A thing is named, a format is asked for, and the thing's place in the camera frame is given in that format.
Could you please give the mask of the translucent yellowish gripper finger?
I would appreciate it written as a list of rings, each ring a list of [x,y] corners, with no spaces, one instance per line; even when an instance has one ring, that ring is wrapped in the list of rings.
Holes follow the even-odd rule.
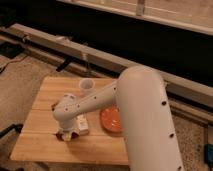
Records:
[[[75,132],[61,134],[62,141],[71,141],[72,139],[74,139],[76,137],[77,137],[77,133],[75,133]]]

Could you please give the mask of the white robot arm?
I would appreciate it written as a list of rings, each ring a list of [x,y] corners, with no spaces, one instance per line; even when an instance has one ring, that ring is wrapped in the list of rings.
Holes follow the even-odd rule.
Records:
[[[131,171],[185,171],[164,81],[150,67],[129,67],[81,99],[66,96],[53,117],[67,130],[74,117],[113,104],[119,109]]]

